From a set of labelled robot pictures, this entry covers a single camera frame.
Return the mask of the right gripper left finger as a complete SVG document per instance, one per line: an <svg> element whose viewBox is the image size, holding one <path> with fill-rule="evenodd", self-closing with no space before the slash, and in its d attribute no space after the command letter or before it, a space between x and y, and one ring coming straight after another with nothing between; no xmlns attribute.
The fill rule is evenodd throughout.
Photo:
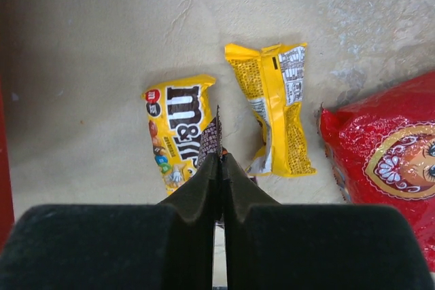
<svg viewBox="0 0 435 290"><path fill-rule="evenodd" d="M210 289L218 157L158 204L46 204L16 222L2 289Z"/></svg>

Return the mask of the yellow candy packet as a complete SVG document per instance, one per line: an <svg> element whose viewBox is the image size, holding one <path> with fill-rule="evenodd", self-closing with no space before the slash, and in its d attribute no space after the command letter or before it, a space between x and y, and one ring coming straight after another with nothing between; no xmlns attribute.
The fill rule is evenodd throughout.
<svg viewBox="0 0 435 290"><path fill-rule="evenodd" d="M210 75L196 75L150 86L145 101L154 160L168 195L197 171L203 130L212 120Z"/></svg>

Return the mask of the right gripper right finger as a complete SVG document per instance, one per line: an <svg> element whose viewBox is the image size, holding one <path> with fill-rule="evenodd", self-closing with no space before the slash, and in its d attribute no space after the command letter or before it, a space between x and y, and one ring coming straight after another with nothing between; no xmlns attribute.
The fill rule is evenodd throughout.
<svg viewBox="0 0 435 290"><path fill-rule="evenodd" d="M433 289L394 208L279 204L234 157L221 163L229 289Z"/></svg>

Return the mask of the yellow snack packet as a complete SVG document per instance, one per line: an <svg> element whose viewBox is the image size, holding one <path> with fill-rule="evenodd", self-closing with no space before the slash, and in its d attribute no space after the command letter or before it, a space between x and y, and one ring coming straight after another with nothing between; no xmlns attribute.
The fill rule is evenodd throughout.
<svg viewBox="0 0 435 290"><path fill-rule="evenodd" d="M226 45L225 59L262 128L263 145L247 173L252 176L314 175L300 111L307 44L253 50Z"/></svg>

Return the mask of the brown chocolate snack packet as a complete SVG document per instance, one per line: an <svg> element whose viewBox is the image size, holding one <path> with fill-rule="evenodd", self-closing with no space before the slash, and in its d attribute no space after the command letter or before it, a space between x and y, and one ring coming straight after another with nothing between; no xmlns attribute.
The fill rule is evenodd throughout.
<svg viewBox="0 0 435 290"><path fill-rule="evenodd" d="M199 153L197 158L197 168L205 161L208 154L215 153L219 159L224 155L224 148L222 145L222 124L220 121L220 107L217 106L216 115L203 130L201 134L201 141Z"/></svg>

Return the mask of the large red snack bag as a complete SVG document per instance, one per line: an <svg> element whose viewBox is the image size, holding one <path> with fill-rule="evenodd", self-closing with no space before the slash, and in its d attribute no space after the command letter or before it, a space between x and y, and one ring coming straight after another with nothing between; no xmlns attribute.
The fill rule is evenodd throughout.
<svg viewBox="0 0 435 290"><path fill-rule="evenodd" d="M343 198L395 207L434 271L434 72L335 111L319 133Z"/></svg>

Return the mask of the red paper bag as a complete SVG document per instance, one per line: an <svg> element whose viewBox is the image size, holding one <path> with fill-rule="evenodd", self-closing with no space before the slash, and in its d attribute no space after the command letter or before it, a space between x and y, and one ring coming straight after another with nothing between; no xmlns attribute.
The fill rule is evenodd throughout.
<svg viewBox="0 0 435 290"><path fill-rule="evenodd" d="M6 125L4 116L3 95L0 95L0 245L5 246L14 224L14 207L10 166L7 152Z"/></svg>

